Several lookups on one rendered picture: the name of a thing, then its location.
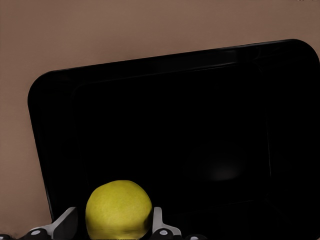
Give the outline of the yellow-green apple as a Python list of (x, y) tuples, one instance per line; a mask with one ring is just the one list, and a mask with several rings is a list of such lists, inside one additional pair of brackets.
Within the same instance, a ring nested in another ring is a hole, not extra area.
[(151, 227), (152, 202), (138, 184), (116, 180), (96, 188), (85, 208), (91, 240), (139, 240)]

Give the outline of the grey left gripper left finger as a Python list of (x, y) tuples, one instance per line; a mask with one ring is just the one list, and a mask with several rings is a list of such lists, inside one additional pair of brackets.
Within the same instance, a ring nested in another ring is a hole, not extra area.
[(69, 207), (51, 224), (38, 226), (26, 233), (21, 240), (72, 240), (78, 229), (78, 210)]

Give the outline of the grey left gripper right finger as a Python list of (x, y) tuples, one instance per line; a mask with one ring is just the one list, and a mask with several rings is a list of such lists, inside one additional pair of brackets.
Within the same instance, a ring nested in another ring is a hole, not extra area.
[(177, 227), (163, 222), (162, 208), (154, 207), (150, 240), (207, 240), (207, 237), (201, 234), (191, 234), (183, 238), (181, 231)]

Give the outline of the black storage box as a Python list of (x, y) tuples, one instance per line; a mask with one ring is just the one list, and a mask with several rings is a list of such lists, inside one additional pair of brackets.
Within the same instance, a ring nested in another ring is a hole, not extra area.
[(320, 237), (320, 59), (297, 39), (49, 71), (28, 108), (52, 220), (114, 180), (210, 240)]

